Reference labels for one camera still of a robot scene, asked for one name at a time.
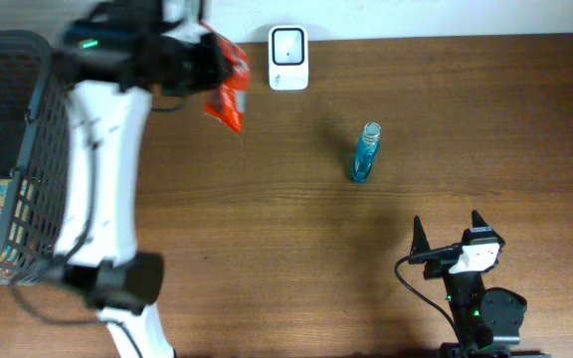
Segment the red candy bag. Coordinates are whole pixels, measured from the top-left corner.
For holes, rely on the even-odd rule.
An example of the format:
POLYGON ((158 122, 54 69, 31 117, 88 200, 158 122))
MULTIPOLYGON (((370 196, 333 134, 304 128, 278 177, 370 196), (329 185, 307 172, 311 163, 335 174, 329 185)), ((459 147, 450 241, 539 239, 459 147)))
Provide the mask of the red candy bag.
POLYGON ((241 133, 244 125, 246 94, 251 80, 248 55, 234 42, 200 22, 199 75, 211 93, 204 111, 241 133))

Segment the blue liquid bottle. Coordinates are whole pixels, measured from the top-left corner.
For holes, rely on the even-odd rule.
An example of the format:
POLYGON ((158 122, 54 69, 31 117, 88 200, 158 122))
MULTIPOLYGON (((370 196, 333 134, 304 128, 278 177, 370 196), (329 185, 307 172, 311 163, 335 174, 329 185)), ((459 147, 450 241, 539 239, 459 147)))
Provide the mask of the blue liquid bottle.
POLYGON ((354 182, 366 182, 380 147, 381 134, 382 128, 377 122, 369 122, 362 129, 351 170, 354 182))

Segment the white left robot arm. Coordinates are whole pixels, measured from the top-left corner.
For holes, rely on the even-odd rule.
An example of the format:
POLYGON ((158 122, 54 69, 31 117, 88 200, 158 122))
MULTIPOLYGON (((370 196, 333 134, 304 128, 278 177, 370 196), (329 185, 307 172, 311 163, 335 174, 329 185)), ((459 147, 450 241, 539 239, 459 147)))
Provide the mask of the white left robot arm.
POLYGON ((64 226, 44 279, 79 295, 123 357, 172 357, 157 301, 159 254, 142 252, 135 194, 153 94, 184 101, 233 73, 201 1, 102 1, 64 31, 55 67, 70 125, 64 226))

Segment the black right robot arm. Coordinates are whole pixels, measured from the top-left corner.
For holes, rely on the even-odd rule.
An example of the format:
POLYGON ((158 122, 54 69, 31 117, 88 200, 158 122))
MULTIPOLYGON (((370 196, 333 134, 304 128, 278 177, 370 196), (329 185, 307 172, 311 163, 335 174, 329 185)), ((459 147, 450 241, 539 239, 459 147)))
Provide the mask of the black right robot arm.
POLYGON ((458 243, 432 248, 418 216, 413 221, 410 253, 401 263, 424 267, 425 280, 440 279, 445 286, 449 311, 411 288, 410 291, 446 317, 456 335, 443 343, 439 357, 543 357, 540 351, 515 351, 527 300, 506 288, 487 288, 482 276, 498 265, 505 241, 478 213, 458 243))

